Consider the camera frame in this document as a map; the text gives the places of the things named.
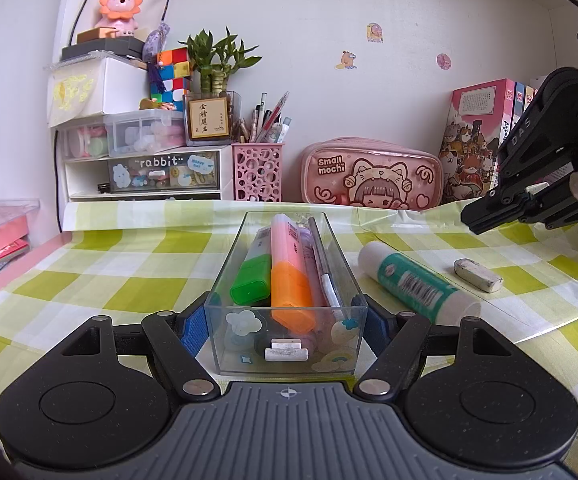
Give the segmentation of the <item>green highlighter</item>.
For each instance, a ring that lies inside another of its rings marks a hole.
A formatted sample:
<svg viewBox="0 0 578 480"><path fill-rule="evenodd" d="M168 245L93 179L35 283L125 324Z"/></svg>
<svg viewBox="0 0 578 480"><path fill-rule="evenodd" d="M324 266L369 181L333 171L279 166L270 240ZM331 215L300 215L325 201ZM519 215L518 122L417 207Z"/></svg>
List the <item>green highlighter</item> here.
<svg viewBox="0 0 578 480"><path fill-rule="evenodd" d="M237 306L253 306L268 298L270 270L272 270L270 229L263 228L257 231L229 289L232 301Z"/></svg>

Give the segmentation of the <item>green white glue stick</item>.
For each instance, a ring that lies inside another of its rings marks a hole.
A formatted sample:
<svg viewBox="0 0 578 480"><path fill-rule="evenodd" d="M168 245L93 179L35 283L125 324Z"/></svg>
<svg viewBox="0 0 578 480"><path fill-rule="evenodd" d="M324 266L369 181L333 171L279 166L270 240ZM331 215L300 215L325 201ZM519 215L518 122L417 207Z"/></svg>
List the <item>green white glue stick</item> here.
<svg viewBox="0 0 578 480"><path fill-rule="evenodd" d="M458 326L481 313L479 300L378 240L362 248L358 264L405 307L434 324Z"/></svg>

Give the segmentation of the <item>purple cartoon multicolour pen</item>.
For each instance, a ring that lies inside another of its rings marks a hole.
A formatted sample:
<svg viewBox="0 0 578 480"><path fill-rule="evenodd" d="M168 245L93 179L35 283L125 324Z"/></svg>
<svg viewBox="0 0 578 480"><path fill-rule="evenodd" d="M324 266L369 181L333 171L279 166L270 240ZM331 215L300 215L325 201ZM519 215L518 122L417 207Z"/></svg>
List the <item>purple cartoon multicolour pen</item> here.
<svg viewBox="0 0 578 480"><path fill-rule="evenodd" d="M318 272L316 262L313 234L310 232L309 228L306 228L306 226L300 226L298 228L298 234L300 234L300 240L303 247L305 270L308 281L310 282L310 294L312 295L313 306L325 307L327 303L321 290L320 273Z"/></svg>

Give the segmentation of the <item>orange pink highlighter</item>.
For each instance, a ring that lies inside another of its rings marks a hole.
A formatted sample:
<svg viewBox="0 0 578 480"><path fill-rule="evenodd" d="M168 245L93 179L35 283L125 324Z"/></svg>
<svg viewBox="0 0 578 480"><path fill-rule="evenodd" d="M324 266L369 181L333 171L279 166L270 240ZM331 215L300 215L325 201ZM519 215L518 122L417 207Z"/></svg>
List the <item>orange pink highlighter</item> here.
<svg viewBox="0 0 578 480"><path fill-rule="evenodd" d="M306 334L316 327L316 318L298 227L286 214L272 218L270 242L272 318L289 332Z"/></svg>

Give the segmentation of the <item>pink lion toy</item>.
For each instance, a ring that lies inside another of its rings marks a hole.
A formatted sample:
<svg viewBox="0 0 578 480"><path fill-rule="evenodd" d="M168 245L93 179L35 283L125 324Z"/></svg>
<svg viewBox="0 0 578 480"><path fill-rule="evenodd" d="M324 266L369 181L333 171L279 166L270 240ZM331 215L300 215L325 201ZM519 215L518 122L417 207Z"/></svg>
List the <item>pink lion toy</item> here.
<svg viewBox="0 0 578 480"><path fill-rule="evenodd" d="M117 35L134 36L138 29L135 15L142 0L99 0L100 20L96 27L112 28Z"/></svg>

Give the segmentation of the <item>clear plastic organizer tray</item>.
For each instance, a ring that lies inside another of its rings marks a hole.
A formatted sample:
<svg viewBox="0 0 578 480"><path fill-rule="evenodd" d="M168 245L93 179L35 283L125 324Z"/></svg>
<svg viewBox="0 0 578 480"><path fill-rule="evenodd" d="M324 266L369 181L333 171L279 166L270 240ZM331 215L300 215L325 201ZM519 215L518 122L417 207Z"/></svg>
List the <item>clear plastic organizer tray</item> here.
<svg viewBox="0 0 578 480"><path fill-rule="evenodd" d="M204 307L223 375L354 373L368 304L323 212L248 212Z"/></svg>

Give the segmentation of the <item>green checkered table cloth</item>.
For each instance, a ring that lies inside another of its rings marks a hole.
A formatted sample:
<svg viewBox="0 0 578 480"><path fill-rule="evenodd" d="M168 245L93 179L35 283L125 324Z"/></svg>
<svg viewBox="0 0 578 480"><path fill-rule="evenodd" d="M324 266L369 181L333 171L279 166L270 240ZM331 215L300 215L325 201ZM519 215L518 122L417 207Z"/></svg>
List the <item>green checkered table cloth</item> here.
<svg viewBox="0 0 578 480"><path fill-rule="evenodd" d="M0 272L0 393L97 314L136 323L180 311L213 285L243 216L238 202L121 202L68 206L66 243L36 249ZM511 223L471 234L453 204L423 212L327 209L349 263L370 240L441 274L469 258L498 273L482 315L569 387L578 400L578 224ZM578 472L578 436L568 457Z"/></svg>

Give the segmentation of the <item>white drawer organizer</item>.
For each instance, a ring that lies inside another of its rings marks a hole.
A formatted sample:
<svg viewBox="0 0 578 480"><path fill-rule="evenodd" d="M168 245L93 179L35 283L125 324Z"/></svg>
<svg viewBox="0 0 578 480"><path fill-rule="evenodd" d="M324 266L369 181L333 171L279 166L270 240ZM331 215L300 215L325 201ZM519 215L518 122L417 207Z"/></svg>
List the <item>white drawer organizer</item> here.
<svg viewBox="0 0 578 480"><path fill-rule="evenodd" d="M59 202L234 196L230 146L190 146L184 112L141 107L143 62L92 52L47 72Z"/></svg>

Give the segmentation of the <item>dark grey ruler case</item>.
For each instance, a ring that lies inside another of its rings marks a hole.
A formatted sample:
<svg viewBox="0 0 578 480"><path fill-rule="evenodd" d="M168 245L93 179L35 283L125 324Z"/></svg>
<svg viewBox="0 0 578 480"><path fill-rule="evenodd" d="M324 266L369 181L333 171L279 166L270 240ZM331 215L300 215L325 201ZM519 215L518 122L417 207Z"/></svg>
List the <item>dark grey ruler case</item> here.
<svg viewBox="0 0 578 480"><path fill-rule="evenodd" d="M307 222L314 240L314 248L322 293L324 294L326 303L332 310L333 317L336 322L342 322L345 316L341 308L340 298L333 284L327 253L325 251L324 244L322 244L316 219L314 217L310 217L308 218Z"/></svg>

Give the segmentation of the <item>colourful rubik cube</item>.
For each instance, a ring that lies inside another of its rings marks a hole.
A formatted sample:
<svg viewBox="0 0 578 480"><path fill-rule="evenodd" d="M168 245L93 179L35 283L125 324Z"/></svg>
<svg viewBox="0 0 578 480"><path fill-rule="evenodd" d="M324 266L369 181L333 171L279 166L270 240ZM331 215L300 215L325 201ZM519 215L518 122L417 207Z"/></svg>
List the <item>colourful rubik cube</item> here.
<svg viewBox="0 0 578 480"><path fill-rule="evenodd" d="M188 50L177 48L159 52L148 65L150 98L178 112L185 110L185 97L191 90Z"/></svg>

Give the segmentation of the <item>lucky bamboo plant pot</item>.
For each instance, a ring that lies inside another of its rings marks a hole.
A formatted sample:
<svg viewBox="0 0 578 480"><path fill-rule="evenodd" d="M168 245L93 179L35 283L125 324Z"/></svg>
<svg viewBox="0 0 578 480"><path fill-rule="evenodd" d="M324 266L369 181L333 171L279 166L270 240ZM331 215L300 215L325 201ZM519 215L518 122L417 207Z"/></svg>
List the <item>lucky bamboo plant pot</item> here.
<svg viewBox="0 0 578 480"><path fill-rule="evenodd" d="M180 44L187 50L199 87L185 96L186 143L190 146L227 145L241 137L241 96L229 91L231 77L261 61L228 27L216 39L206 29Z"/></svg>

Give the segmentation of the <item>black box on organizer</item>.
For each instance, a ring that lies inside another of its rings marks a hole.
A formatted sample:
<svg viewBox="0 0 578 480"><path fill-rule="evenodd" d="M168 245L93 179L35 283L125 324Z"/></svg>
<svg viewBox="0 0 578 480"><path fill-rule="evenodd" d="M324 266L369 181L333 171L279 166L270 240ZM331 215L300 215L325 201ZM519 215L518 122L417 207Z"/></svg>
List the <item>black box on organizer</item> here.
<svg viewBox="0 0 578 480"><path fill-rule="evenodd" d="M123 58L141 60L143 50L144 42L134 36L100 38L64 47L61 51L61 59L66 61L88 55L91 52L110 52Z"/></svg>

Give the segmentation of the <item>pink perforated pen basket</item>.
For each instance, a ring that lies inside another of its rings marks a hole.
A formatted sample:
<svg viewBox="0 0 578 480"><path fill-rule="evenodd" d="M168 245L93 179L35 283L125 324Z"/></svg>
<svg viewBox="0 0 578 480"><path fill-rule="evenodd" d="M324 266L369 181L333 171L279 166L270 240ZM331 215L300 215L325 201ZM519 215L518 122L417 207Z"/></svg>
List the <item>pink perforated pen basket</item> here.
<svg viewBox="0 0 578 480"><path fill-rule="evenodd" d="M234 199L246 202L282 200L281 143L235 143L232 148Z"/></svg>

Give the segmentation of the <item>dirty white eraser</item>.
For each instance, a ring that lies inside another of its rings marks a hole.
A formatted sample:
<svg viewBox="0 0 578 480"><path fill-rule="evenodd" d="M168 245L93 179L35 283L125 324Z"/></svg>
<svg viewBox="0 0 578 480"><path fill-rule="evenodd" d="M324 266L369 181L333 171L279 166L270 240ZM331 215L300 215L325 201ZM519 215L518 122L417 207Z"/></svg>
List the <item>dirty white eraser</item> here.
<svg viewBox="0 0 578 480"><path fill-rule="evenodd" d="M488 294L497 292L504 284L504 279L500 275L469 258L457 259L454 262L454 273L458 278Z"/></svg>

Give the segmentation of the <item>pink cat pencil case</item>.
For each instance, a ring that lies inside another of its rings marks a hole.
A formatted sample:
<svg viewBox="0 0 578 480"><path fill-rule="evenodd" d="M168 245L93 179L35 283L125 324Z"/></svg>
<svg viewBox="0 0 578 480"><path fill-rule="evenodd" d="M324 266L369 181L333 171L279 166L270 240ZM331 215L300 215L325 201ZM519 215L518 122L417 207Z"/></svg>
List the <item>pink cat pencil case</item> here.
<svg viewBox="0 0 578 480"><path fill-rule="evenodd" d="M426 210L444 188L440 160L390 142L337 138L308 146L302 155L302 199L311 204Z"/></svg>

